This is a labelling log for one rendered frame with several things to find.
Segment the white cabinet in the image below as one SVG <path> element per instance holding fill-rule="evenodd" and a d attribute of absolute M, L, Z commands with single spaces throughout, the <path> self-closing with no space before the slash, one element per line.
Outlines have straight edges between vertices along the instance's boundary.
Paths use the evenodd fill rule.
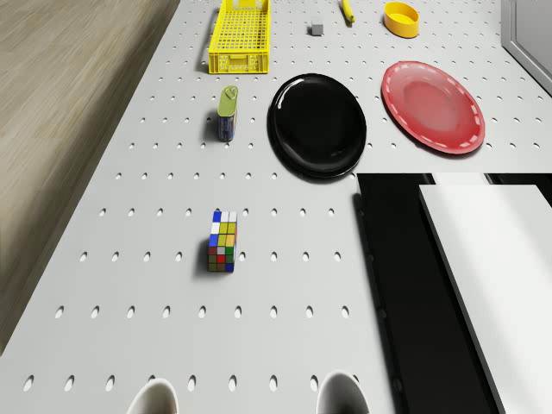
<path fill-rule="evenodd" d="M 552 0 L 501 0 L 501 45 L 552 97 Z"/>

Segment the yellow mug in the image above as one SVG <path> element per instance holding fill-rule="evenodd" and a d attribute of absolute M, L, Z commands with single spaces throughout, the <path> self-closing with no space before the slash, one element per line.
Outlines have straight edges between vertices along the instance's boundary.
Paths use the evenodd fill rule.
<path fill-rule="evenodd" d="M 151 379 L 138 391 L 126 414 L 179 414 L 173 385 L 166 379 Z"/>

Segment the black mug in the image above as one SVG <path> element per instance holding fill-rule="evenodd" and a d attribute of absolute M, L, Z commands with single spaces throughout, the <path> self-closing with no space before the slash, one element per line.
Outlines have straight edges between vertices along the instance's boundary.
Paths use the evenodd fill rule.
<path fill-rule="evenodd" d="M 318 390 L 315 414 L 369 414 L 367 398 L 350 373 L 326 375 Z"/>

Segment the red plate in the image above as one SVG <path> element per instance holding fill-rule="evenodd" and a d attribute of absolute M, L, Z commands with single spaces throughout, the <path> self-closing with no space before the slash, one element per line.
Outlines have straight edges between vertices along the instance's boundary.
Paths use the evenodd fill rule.
<path fill-rule="evenodd" d="M 473 96 L 451 75 L 419 61 L 389 66 L 381 94 L 390 115 L 411 137 L 446 154 L 468 154 L 485 138 Z"/>

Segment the flat-sided can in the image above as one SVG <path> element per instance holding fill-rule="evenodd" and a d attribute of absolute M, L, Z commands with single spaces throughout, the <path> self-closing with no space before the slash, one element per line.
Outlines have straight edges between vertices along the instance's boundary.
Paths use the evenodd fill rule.
<path fill-rule="evenodd" d="M 218 138 L 229 142 L 234 139 L 236 128 L 238 88 L 234 85 L 225 86 L 221 92 L 218 105 Z"/>

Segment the black plate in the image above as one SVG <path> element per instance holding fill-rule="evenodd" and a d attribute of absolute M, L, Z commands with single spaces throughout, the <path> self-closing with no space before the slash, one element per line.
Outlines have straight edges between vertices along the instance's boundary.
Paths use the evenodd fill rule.
<path fill-rule="evenodd" d="M 295 173 L 333 179 L 359 162 L 367 123 L 353 93 L 336 79 L 299 74 L 284 82 L 267 112 L 269 141 Z"/>

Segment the puzzle cube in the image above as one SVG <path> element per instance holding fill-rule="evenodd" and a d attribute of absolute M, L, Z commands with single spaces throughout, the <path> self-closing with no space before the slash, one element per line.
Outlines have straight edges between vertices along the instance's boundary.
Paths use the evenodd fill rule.
<path fill-rule="evenodd" d="M 235 269 L 237 213 L 215 210 L 208 243 L 208 270 L 232 273 Z"/>

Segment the yellow basket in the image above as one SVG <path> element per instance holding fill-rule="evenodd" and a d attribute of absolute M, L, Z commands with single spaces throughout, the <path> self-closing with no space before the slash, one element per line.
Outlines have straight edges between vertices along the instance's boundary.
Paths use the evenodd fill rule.
<path fill-rule="evenodd" d="M 270 0 L 223 0 L 209 46 L 209 73 L 268 73 Z"/>

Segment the yellow bowl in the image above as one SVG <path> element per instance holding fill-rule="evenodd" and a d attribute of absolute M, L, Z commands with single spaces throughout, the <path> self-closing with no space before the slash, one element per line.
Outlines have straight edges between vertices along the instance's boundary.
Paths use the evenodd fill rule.
<path fill-rule="evenodd" d="M 409 4 L 389 2 L 384 12 L 384 24 L 393 34 L 407 39 L 419 35 L 419 13 Z"/>

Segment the black stove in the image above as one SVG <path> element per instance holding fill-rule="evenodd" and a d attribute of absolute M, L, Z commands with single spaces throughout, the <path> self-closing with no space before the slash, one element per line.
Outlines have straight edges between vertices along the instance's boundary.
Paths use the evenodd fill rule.
<path fill-rule="evenodd" d="M 362 173 L 400 414 L 552 414 L 552 172 Z"/>

